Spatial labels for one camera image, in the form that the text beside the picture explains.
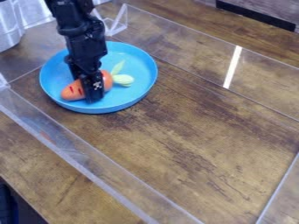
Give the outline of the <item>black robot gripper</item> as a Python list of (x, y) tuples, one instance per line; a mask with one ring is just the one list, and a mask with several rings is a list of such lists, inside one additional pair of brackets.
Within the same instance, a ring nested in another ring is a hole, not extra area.
[(97, 102), (105, 94), (98, 71), (100, 59), (108, 54), (104, 23), (96, 18), (66, 18), (61, 22), (61, 36), (69, 51), (64, 62), (72, 78), (80, 80), (86, 102)]

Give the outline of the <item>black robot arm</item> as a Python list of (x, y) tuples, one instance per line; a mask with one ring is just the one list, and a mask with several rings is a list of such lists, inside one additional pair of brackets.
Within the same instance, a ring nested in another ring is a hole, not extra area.
[(57, 33), (65, 39), (65, 56), (72, 78), (82, 86), (86, 102), (104, 97), (104, 78), (100, 59), (108, 54), (105, 25), (90, 15), (92, 0), (44, 0), (57, 22)]

